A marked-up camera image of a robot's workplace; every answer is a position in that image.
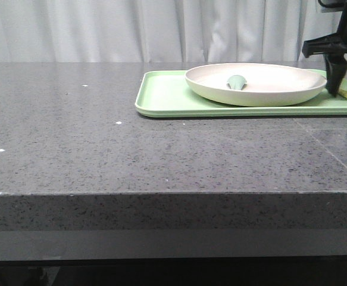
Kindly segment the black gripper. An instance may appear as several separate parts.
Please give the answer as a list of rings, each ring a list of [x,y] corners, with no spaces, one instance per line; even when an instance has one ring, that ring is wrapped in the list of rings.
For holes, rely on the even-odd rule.
[[[318,1],[326,12],[340,11],[341,17],[337,31],[320,38],[305,41],[302,47],[303,55],[324,55],[326,64],[327,84],[329,94],[336,96],[347,71],[347,1]]]

